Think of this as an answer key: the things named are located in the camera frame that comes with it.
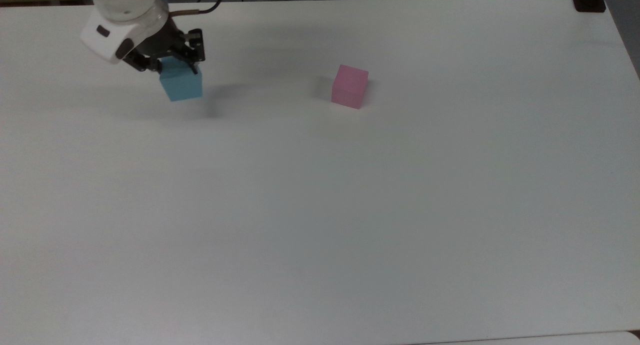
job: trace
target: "white robot arm housing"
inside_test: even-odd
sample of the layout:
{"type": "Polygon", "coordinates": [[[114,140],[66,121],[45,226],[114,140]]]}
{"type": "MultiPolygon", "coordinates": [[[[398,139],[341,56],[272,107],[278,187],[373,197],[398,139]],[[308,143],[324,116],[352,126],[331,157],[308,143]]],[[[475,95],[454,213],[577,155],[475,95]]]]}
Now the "white robot arm housing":
{"type": "Polygon", "coordinates": [[[204,61],[202,31],[180,31],[166,0],[93,0],[95,8],[80,39],[91,51],[139,71],[162,71],[159,59],[174,56],[189,64],[204,61]]]}

